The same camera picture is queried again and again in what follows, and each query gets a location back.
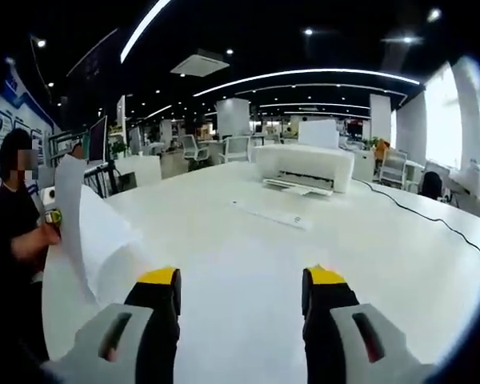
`black ceiling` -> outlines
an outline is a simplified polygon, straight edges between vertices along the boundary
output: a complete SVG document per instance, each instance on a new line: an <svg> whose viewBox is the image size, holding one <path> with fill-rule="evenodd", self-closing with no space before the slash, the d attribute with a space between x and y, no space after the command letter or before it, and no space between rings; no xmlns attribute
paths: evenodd
<svg viewBox="0 0 480 384"><path fill-rule="evenodd" d="M372 75L320 73L244 82L199 98L193 94L240 78L309 68L382 71L423 82L442 63L455 60L464 51L459 34L449 23L448 9L438 2L172 0L121 65L119 54L153 1L61 0L52 3L36 12L31 31L47 41L46 48L34 47L33 51L44 81L55 83L50 96L39 79L30 45L25 44L17 63L20 75L34 96L64 129L92 122L97 118L99 107L104 107L115 118L115 103L121 94L131 95L127 109L133 119L173 106L150 121L161 116L180 118L185 114L188 118L192 114L203 114L213 111L214 103L224 97L283 85L288 87L248 92L238 97L248 98L256 106L298 102L369 106L370 93L379 92L348 86L293 88L291 85L354 84L410 97L422 88ZM428 23L426 17L434 6L442 8L443 18ZM313 35L303 33L307 27L313 29ZM84 61L71 76L66 76L86 52L115 29L117 32L94 52L95 68L86 70ZM403 35L419 36L422 42L410 46L382 42L384 38ZM234 50L233 55L226 55L228 48ZM180 78L170 73L197 49L223 55L230 66L205 78ZM397 94L385 95L391 96L393 108L404 99ZM350 114L369 114L368 110L350 107L319 108L335 113L349 110ZM298 107L262 110L280 114Z"/></svg>

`black chair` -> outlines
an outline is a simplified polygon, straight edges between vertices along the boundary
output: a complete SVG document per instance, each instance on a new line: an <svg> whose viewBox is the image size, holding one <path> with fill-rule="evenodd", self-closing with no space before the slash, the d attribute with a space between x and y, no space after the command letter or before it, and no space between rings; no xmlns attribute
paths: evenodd
<svg viewBox="0 0 480 384"><path fill-rule="evenodd" d="M423 176L422 190L419 194L433 200L440 198L442 196L442 180L439 174L427 172Z"/></svg>

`white printer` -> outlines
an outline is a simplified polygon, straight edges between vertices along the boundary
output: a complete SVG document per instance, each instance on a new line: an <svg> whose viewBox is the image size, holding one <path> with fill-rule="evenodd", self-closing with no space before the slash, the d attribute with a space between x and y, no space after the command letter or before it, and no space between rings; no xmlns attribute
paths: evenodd
<svg viewBox="0 0 480 384"><path fill-rule="evenodd" d="M345 193L354 170L354 154L340 149L274 144L256 148L256 165L265 183L309 188L319 194L330 194L331 190Z"/></svg>

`recessed light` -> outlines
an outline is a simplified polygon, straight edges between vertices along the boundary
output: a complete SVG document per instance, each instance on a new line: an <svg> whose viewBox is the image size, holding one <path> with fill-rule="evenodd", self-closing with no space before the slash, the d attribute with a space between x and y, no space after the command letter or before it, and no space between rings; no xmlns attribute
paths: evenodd
<svg viewBox="0 0 480 384"><path fill-rule="evenodd" d="M440 17L441 17L441 10L438 8L433 8L432 10L430 10L430 13L426 18L426 20L428 22L435 22Z"/></svg>

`office floor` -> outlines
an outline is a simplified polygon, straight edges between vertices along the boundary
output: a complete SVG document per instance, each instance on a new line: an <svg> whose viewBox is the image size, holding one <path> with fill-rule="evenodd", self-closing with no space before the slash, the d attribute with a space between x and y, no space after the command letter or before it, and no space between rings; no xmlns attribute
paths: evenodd
<svg viewBox="0 0 480 384"><path fill-rule="evenodd" d="M160 168L162 169L162 179L172 178L188 172L188 161L183 160L183 152L181 150L176 150L173 153L162 155Z"/></svg>

